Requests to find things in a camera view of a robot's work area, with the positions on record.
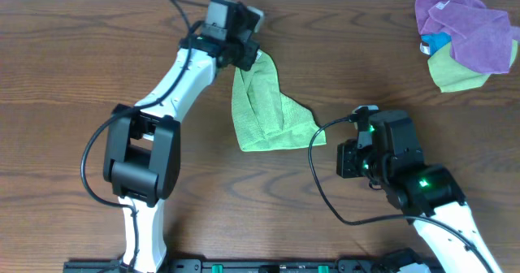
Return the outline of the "green microfiber cloth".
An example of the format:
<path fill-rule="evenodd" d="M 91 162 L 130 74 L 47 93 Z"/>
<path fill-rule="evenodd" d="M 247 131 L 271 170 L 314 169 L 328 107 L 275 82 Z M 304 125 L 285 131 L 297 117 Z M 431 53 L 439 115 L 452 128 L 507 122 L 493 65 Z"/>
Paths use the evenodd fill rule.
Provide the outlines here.
<path fill-rule="evenodd" d="M 243 152 L 296 150 L 326 145 L 312 112 L 280 91 L 271 56 L 258 51 L 250 70 L 237 68 L 232 86 L 232 121 Z"/>

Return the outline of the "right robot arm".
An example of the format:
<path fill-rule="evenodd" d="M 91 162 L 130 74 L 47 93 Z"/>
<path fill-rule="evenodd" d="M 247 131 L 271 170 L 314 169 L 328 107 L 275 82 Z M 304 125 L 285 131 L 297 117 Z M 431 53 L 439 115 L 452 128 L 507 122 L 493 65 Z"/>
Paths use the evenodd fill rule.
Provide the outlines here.
<path fill-rule="evenodd" d="M 450 171 L 424 159 L 416 128 L 404 110 L 360 106 L 349 116 L 357 136 L 339 144 L 337 174 L 366 177 L 409 216 L 447 272 L 498 272 L 476 227 L 466 196 Z"/>

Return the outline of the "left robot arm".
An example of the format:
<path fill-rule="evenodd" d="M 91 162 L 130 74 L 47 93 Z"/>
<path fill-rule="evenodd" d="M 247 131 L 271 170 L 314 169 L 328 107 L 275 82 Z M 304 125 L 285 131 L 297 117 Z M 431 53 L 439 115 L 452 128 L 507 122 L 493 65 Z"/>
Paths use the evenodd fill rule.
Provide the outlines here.
<path fill-rule="evenodd" d="M 157 86 L 134 106 L 113 110 L 103 177 L 124 214 L 122 269 L 161 268 L 167 255 L 163 209 L 180 173 L 181 122 L 222 68 L 252 67 L 259 50 L 252 36 L 263 20 L 253 6 L 210 0 L 205 19 L 188 25 L 172 67 Z"/>

